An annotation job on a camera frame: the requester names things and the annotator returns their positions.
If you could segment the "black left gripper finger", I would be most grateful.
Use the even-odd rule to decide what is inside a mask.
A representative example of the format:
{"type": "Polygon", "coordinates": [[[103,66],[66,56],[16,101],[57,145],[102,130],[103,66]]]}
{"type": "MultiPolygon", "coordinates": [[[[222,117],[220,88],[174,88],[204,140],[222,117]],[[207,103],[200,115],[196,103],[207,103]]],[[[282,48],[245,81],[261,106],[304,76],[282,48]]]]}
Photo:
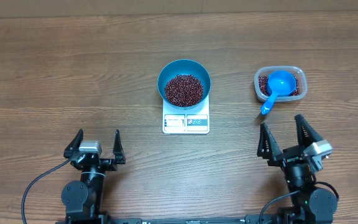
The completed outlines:
{"type": "Polygon", "coordinates": [[[126,156],[125,156],[123,148],[122,148],[121,136],[120,136],[120,132],[118,129],[116,130],[116,133],[115,133],[114,146],[112,149],[112,153],[114,154],[114,159],[116,162],[125,162],[126,161],[126,156]]]}
{"type": "Polygon", "coordinates": [[[64,154],[74,154],[75,151],[79,150],[80,144],[83,140],[83,130],[80,129],[75,138],[69,143],[69,145],[65,148],[64,154]]]}

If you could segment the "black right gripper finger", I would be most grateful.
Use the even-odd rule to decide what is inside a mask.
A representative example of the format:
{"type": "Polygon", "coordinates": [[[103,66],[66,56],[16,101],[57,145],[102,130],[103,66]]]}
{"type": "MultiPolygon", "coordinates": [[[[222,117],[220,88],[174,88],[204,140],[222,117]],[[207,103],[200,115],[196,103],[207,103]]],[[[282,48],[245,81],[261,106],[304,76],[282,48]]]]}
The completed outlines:
{"type": "Polygon", "coordinates": [[[314,142],[322,141],[324,138],[316,132],[307,122],[302,114],[295,116],[296,134],[298,145],[306,148],[314,142]]]}
{"type": "Polygon", "coordinates": [[[266,123],[260,125],[260,138],[257,149],[257,156],[270,161],[275,161],[276,157],[281,154],[273,134],[270,132],[266,123]]]}

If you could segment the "blue plastic measuring scoop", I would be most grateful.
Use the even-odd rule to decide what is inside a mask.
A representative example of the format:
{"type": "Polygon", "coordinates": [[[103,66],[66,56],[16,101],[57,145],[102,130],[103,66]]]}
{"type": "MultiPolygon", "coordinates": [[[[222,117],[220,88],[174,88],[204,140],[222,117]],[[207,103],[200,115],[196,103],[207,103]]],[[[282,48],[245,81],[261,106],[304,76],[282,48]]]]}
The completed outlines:
{"type": "Polygon", "coordinates": [[[262,115],[270,112],[279,96],[288,96],[296,90],[295,77],[283,70],[273,72],[268,76],[267,90],[270,96],[260,108],[262,115]]]}

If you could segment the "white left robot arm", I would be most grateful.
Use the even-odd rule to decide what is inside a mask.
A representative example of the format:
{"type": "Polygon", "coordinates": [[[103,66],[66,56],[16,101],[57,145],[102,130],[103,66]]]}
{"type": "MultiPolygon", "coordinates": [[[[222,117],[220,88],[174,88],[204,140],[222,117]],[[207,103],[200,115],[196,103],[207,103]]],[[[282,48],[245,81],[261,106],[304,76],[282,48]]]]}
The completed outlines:
{"type": "Polygon", "coordinates": [[[101,157],[99,141],[85,141],[83,130],[65,148],[63,156],[81,172],[80,180],[66,184],[61,199],[65,206],[65,223],[112,223],[108,212],[101,211],[106,172],[116,171],[126,163],[119,130],[115,131],[113,158],[101,157]]]}

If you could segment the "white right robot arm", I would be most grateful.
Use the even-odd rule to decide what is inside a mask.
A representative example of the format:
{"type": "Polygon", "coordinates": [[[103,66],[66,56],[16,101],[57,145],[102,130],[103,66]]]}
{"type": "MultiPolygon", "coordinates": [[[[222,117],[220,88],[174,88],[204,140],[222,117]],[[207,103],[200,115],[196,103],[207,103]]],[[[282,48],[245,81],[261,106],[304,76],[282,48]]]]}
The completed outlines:
{"type": "Polygon", "coordinates": [[[257,223],[332,223],[339,202],[337,190],[327,182],[318,182],[333,147],[307,122],[295,116],[298,144],[281,150],[266,123],[260,125],[257,155],[268,166],[279,167],[288,193],[269,201],[257,216],[257,223]]]}

